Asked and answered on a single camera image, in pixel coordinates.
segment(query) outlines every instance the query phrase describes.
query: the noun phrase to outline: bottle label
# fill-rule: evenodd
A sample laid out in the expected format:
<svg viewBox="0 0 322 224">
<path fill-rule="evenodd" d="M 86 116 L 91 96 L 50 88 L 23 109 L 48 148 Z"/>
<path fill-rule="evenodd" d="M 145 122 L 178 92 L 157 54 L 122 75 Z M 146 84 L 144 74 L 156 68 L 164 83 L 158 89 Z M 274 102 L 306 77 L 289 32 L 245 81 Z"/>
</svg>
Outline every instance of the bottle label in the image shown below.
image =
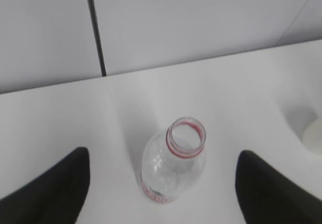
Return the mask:
<svg viewBox="0 0 322 224">
<path fill-rule="evenodd" d="M 166 204 L 175 200 L 174 198 L 168 198 L 168 197 L 156 194 L 153 190 L 151 190 L 148 186 L 145 185 L 142 179 L 142 175 L 141 175 L 140 184 L 141 184 L 141 189 L 147 195 L 147 197 L 149 197 L 151 200 L 157 203 Z"/>
</svg>

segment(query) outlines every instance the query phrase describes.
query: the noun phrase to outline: bottle neck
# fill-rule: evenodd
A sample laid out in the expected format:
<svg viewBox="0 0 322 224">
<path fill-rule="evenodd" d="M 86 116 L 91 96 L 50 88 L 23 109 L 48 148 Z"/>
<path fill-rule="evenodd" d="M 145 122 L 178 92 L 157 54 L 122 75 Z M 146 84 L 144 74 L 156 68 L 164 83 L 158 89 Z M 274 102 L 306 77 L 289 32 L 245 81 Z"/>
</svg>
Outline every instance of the bottle neck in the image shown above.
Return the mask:
<svg viewBox="0 0 322 224">
<path fill-rule="evenodd" d="M 204 149 L 206 131 L 202 124 L 190 117 L 180 118 L 167 130 L 169 151 L 182 159 L 198 156 Z"/>
</svg>

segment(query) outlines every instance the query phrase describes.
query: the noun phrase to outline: white object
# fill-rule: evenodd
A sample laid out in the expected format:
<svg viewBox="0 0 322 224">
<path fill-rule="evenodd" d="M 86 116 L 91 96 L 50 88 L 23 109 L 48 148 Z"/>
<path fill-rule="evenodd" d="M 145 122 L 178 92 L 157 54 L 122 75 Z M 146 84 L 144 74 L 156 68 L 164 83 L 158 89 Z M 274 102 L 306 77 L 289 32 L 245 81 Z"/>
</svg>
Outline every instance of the white object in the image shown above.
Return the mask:
<svg viewBox="0 0 322 224">
<path fill-rule="evenodd" d="M 302 141 L 312 152 L 322 154 L 322 118 L 318 118 L 307 127 Z"/>
<path fill-rule="evenodd" d="M 0 0 L 0 94 L 102 76 L 87 0 Z"/>
<path fill-rule="evenodd" d="M 315 41 L 0 95 L 0 198 L 86 146 L 91 184 L 78 224 L 245 224 L 234 188 L 245 149 L 322 199 L 321 157 L 285 118 L 308 105 L 322 115 L 321 49 Z M 155 205 L 136 179 L 142 152 L 181 116 L 207 130 L 207 164 L 193 188 Z"/>
</svg>

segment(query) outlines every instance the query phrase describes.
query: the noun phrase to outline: black gap line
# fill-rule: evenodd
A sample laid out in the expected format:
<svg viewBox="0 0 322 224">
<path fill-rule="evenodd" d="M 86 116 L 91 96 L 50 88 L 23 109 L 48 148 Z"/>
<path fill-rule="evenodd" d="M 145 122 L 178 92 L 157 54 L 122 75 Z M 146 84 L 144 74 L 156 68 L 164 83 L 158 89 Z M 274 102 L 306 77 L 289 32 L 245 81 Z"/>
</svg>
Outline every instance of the black gap line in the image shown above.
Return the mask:
<svg viewBox="0 0 322 224">
<path fill-rule="evenodd" d="M 105 64 L 104 64 L 104 57 L 103 57 L 103 51 L 102 51 L 102 45 L 101 45 L 99 25 L 97 23 L 95 4 L 94 4 L 94 0 L 87 0 L 87 2 L 89 4 L 91 19 L 92 19 L 92 26 L 93 26 L 94 37 L 95 37 L 96 48 L 97 48 L 97 54 L 99 56 L 99 61 L 100 61 L 101 72 L 102 72 L 102 76 L 105 77 L 106 76 L 106 69 L 105 69 Z"/>
</svg>

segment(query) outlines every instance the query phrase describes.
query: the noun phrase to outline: white table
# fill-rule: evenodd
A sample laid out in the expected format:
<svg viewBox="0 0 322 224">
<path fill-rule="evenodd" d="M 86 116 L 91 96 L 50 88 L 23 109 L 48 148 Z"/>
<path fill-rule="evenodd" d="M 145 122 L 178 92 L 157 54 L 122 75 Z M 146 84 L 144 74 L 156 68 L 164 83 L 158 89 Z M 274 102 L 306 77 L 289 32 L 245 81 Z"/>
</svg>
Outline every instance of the white table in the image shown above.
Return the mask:
<svg viewBox="0 0 322 224">
<path fill-rule="evenodd" d="M 77 223 L 245 223 L 234 175 L 256 152 L 322 199 L 322 157 L 298 135 L 322 116 L 322 41 L 0 95 L 0 197 L 77 146 L 91 158 L 91 185 Z M 135 172 L 148 139 L 181 116 L 207 131 L 200 181 L 157 205 Z"/>
</svg>

